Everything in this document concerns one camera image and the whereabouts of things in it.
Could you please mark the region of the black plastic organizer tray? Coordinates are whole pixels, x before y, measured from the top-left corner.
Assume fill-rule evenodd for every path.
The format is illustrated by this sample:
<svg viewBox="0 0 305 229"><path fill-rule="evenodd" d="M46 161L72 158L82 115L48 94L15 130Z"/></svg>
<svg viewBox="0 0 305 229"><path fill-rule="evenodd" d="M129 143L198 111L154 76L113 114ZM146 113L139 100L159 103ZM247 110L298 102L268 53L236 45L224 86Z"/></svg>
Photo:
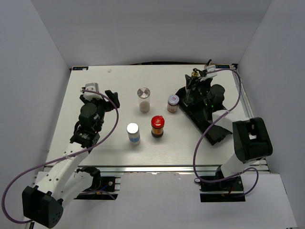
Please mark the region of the black plastic organizer tray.
<svg viewBox="0 0 305 229"><path fill-rule="evenodd" d="M203 103L195 104L194 101L186 105L184 103L185 98L185 87L180 88L176 95L179 97L179 107L185 113L185 115L192 121L192 123L197 127L197 129L203 134L205 130L210 126L212 121L212 112L224 110L225 107L220 105L213 105L212 107L207 107ZM205 135L205 139L210 143L210 145L215 145L222 140L224 140L228 135L231 135L232 132L229 130L214 125Z"/></svg>

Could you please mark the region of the blue-label silver-lid shaker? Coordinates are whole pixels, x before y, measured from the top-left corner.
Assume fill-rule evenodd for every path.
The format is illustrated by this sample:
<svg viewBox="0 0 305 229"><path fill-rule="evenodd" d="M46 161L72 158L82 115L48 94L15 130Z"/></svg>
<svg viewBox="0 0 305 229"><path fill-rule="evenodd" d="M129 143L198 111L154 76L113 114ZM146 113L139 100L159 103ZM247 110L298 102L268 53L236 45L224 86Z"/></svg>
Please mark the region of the blue-label silver-lid shaker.
<svg viewBox="0 0 305 229"><path fill-rule="evenodd" d="M138 145L141 142L139 126L136 123L129 123L126 127L129 142Z"/></svg>

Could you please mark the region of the aluminium table frame rail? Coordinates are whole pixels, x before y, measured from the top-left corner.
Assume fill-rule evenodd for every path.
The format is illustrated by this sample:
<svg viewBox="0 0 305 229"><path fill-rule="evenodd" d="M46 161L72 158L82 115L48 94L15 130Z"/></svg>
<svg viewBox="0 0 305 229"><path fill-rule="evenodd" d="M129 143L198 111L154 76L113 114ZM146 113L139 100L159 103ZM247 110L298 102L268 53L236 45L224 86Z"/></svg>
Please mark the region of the aluminium table frame rail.
<svg viewBox="0 0 305 229"><path fill-rule="evenodd" d="M191 172L195 163L198 171L215 170L232 156L232 136L212 146L201 139L201 132L182 110L167 111L168 97L185 86L185 75L193 69L194 65L125 65L72 70L47 162L61 157L69 143L82 106L81 88L97 83L101 93L118 93L120 108L106 113L100 133L103 143L92 150L82 165L107 172ZM137 90L141 87L151 91L147 113L139 109ZM151 119L156 115L165 120L160 138L151 133ZM129 123L139 126L138 145L129 142Z"/></svg>

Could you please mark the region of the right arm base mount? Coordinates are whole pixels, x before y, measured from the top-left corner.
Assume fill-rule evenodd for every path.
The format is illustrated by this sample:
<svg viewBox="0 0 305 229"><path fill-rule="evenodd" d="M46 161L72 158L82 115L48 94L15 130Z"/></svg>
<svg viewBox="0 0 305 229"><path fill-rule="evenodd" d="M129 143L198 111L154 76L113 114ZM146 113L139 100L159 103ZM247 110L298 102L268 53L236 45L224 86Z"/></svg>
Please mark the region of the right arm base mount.
<svg viewBox="0 0 305 229"><path fill-rule="evenodd" d="M245 202L244 187L240 177L231 178L217 183L204 183L194 179L200 187L202 203Z"/></svg>

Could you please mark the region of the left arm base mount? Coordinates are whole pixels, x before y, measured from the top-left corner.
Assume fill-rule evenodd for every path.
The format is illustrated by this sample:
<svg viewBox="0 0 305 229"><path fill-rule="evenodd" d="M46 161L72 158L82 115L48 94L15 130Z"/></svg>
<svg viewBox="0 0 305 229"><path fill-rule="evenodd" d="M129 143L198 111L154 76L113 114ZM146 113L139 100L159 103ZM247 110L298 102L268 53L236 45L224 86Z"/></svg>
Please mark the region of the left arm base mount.
<svg viewBox="0 0 305 229"><path fill-rule="evenodd" d="M82 191L76 200L116 200L121 185L121 177L102 175L95 167L76 169L76 175L89 175L92 178L91 186Z"/></svg>

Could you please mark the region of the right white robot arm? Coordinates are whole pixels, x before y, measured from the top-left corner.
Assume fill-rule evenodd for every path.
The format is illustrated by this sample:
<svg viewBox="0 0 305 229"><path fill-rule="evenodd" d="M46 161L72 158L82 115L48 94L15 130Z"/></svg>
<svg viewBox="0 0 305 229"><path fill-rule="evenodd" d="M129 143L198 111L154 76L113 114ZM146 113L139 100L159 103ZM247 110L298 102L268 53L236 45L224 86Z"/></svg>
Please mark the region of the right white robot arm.
<svg viewBox="0 0 305 229"><path fill-rule="evenodd" d="M180 90L180 107L211 145L227 136L233 137L234 152L220 165L215 178L216 186L227 190L233 183L232 177L243 173L255 161L270 156L273 147L263 119L235 113L241 94L236 94L237 101L227 102L228 92L214 82L213 76L197 69L192 75L186 75L185 88Z"/></svg>

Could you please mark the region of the small white-lid sauce jar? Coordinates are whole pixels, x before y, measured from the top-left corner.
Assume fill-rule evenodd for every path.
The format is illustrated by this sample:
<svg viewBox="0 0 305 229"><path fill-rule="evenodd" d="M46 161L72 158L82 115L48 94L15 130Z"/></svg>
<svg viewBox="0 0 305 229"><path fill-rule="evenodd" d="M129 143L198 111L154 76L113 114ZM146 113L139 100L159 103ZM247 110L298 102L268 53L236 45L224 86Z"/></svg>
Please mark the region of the small white-lid sauce jar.
<svg viewBox="0 0 305 229"><path fill-rule="evenodd" d="M170 113L175 113L178 109L179 97L175 94L172 94L168 97L167 101L167 111Z"/></svg>

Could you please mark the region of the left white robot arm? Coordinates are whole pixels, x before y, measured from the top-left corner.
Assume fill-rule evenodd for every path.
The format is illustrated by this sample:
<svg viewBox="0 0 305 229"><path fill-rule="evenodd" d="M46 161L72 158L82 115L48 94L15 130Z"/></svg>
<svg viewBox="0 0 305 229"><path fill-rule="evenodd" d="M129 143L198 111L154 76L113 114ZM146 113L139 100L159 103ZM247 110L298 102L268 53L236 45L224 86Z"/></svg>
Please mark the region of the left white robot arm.
<svg viewBox="0 0 305 229"><path fill-rule="evenodd" d="M64 208L82 191L100 187L100 171L94 167L79 169L78 165L100 142L105 113L120 107L117 92L107 90L105 94L83 88L83 106L63 157L35 186L27 186L22 192L25 217L51 229L58 224Z"/></svg>

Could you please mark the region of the clear silver-lid spice jar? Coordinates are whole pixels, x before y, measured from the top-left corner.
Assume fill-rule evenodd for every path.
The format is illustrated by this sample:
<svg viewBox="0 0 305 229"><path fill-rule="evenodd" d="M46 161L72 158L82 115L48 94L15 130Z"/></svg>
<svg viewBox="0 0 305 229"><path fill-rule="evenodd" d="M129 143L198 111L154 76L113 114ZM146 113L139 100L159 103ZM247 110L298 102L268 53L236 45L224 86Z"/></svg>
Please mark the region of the clear silver-lid spice jar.
<svg viewBox="0 0 305 229"><path fill-rule="evenodd" d="M137 90L139 109L142 113L147 113L150 111L150 95L151 91L147 87L141 87Z"/></svg>

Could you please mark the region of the blue table logo sticker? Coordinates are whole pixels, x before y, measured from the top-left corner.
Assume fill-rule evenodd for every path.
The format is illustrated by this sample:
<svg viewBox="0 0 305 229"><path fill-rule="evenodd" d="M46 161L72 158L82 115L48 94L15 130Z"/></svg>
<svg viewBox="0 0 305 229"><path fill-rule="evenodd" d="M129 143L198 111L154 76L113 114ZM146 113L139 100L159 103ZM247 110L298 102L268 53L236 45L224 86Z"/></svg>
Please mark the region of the blue table logo sticker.
<svg viewBox="0 0 305 229"><path fill-rule="evenodd" d="M87 71L88 70L88 66L74 66L72 67L73 71Z"/></svg>

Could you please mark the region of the red-lid dark sauce jar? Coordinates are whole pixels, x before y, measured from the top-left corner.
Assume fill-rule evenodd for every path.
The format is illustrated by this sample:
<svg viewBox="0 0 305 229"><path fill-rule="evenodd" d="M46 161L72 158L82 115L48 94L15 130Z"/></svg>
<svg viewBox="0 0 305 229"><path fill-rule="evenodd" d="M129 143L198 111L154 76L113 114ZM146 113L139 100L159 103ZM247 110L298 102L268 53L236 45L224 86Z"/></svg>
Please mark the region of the red-lid dark sauce jar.
<svg viewBox="0 0 305 229"><path fill-rule="evenodd" d="M161 115L156 115L151 119L151 133L153 137L160 138L163 136L163 128L165 125L165 120Z"/></svg>

